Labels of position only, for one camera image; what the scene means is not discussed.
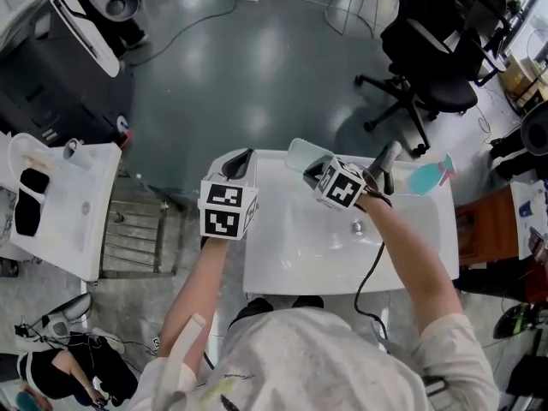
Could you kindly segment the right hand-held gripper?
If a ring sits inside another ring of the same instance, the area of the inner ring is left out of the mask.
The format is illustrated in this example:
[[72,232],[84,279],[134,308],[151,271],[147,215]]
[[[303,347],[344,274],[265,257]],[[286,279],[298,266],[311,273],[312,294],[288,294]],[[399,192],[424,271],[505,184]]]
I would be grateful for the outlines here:
[[366,186],[357,165],[327,155],[304,170],[303,180],[318,202],[338,211],[350,209]]

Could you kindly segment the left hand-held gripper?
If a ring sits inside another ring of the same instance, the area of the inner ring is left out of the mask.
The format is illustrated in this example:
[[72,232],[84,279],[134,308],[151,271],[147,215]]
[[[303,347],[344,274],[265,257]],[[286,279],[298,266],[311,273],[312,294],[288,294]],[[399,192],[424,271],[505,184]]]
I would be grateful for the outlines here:
[[200,234],[240,240],[257,210],[258,154],[240,149],[216,158],[200,183]]

